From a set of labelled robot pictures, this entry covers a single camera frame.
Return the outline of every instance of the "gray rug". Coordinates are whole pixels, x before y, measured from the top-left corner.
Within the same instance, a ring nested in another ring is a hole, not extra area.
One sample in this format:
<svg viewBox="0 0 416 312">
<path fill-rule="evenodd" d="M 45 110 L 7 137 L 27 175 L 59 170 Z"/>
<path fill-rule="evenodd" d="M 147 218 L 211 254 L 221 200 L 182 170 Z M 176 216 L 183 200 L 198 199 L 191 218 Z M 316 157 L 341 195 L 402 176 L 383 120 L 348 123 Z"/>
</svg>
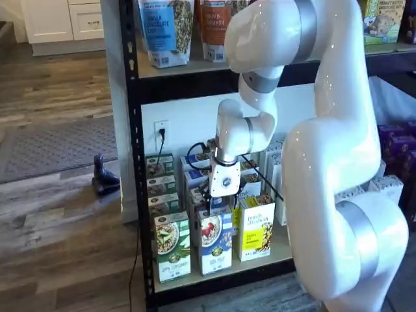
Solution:
<svg viewBox="0 0 416 312">
<path fill-rule="evenodd" d="M 0 183 L 117 159 L 112 117 L 11 129 L 0 143 Z"/>
</svg>

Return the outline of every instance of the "snack bag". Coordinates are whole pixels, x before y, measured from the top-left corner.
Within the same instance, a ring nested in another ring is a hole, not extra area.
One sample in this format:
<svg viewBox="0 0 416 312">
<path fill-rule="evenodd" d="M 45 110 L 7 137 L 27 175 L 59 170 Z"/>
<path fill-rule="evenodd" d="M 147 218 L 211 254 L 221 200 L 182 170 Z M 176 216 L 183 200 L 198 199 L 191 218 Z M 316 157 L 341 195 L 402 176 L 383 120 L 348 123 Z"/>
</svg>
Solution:
<svg viewBox="0 0 416 312">
<path fill-rule="evenodd" d="M 139 0 L 149 60 L 157 68 L 189 61 L 194 0 Z"/>
<path fill-rule="evenodd" d="M 225 62 L 224 40 L 231 18 L 249 5 L 249 0 L 200 0 L 200 27 L 203 57 L 211 62 Z"/>
</svg>

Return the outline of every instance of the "power cord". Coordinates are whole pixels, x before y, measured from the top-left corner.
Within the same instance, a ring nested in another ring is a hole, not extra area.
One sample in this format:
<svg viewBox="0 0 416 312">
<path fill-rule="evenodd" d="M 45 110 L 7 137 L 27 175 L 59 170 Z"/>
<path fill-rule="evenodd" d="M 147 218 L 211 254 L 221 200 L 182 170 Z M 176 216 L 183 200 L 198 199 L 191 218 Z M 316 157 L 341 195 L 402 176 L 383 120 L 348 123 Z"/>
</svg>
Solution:
<svg viewBox="0 0 416 312">
<path fill-rule="evenodd" d="M 274 191 L 274 193 L 276 194 L 276 196 L 281 200 L 281 201 L 285 201 L 283 199 L 283 197 L 281 197 L 281 195 L 279 194 L 279 192 L 273 187 L 273 185 L 266 179 L 266 177 L 259 171 L 257 170 L 257 168 L 255 166 L 253 166 L 253 164 L 246 158 L 246 156 L 241 155 L 242 158 L 244 158 L 244 160 L 259 174 L 259 176 L 265 180 L 266 184 L 268 186 L 270 186 L 270 188 Z"/>
<path fill-rule="evenodd" d="M 159 160 L 161 158 L 161 154 L 162 154 L 162 149 L 163 149 L 163 144 L 164 144 L 164 135 L 166 133 L 166 130 L 164 128 L 159 129 L 159 134 L 162 137 L 162 144 L 161 144 L 161 149 L 159 150 L 159 154 L 157 156 L 157 162 L 156 162 L 156 166 L 155 166 L 155 170 L 153 171 L 152 174 L 155 174 L 157 166 L 159 165 Z M 132 305 L 131 305 L 131 284 L 133 282 L 133 275 L 135 274 L 135 269 L 136 269 L 136 264 L 137 264 L 137 256 L 138 256 L 138 238 L 139 238 L 139 228 L 138 228 L 138 205 L 137 205 L 137 227 L 136 227 L 136 254 L 135 254 L 135 262 L 133 263 L 133 268 L 131 269 L 131 273 L 130 273 L 130 279 L 129 279 L 129 307 L 130 307 L 130 312 L 132 311 Z"/>
<path fill-rule="evenodd" d="M 192 145 L 191 147 L 190 147 L 190 149 L 188 150 L 188 153 L 187 153 L 187 157 L 188 157 L 188 159 L 189 159 L 189 154 L 190 154 L 190 152 L 196 147 L 196 146 L 201 146 L 201 149 L 202 149 L 202 153 L 209 153 L 211 150 L 204 144 L 204 143 L 202 143 L 202 142 L 198 142 L 198 143 L 195 143 L 194 145 Z M 198 167 L 195 167 L 191 162 L 189 162 L 189 166 L 192 168 L 192 169 L 194 169 L 194 170 L 207 170 L 207 171 L 211 171 L 211 167 L 210 166 L 208 166 L 208 167 L 200 167 L 200 168 L 198 168 Z"/>
</svg>

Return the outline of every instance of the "product label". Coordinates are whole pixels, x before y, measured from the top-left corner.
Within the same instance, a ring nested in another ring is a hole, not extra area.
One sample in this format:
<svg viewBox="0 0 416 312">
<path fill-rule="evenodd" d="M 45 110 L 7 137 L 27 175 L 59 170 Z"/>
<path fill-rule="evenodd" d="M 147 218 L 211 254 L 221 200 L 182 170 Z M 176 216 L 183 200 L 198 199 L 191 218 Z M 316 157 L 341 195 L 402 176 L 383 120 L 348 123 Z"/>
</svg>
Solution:
<svg viewBox="0 0 416 312">
<path fill-rule="evenodd" d="M 223 46 L 231 20 L 231 7 L 225 1 L 204 1 L 201 6 L 202 40 L 206 44 Z"/>
<path fill-rule="evenodd" d="M 169 6 L 169 2 L 145 2 L 141 11 L 144 35 L 149 50 L 152 52 L 175 51 L 174 8 Z"/>
<path fill-rule="evenodd" d="M 263 245 L 263 228 L 242 234 L 242 250 L 260 249 Z"/>
</svg>

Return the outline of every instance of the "robotic arm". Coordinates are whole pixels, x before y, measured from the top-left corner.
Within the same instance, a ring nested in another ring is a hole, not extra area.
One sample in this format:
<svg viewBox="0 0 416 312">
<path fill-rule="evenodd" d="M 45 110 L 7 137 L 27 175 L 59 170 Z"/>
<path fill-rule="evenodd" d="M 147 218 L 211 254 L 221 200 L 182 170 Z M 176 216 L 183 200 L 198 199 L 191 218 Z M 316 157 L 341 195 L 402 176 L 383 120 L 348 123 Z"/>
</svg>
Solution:
<svg viewBox="0 0 416 312">
<path fill-rule="evenodd" d="M 380 163 L 361 19 L 356 0 L 258 0 L 233 17 L 227 61 L 260 113 L 243 118 L 237 102 L 221 102 L 209 176 L 212 197 L 238 191 L 238 155 L 265 149 L 276 128 L 283 66 L 320 59 L 317 118 L 287 136 L 282 180 L 298 275 L 330 311 L 379 311 L 408 241 L 406 220 L 385 196 L 334 201 Z"/>
</svg>

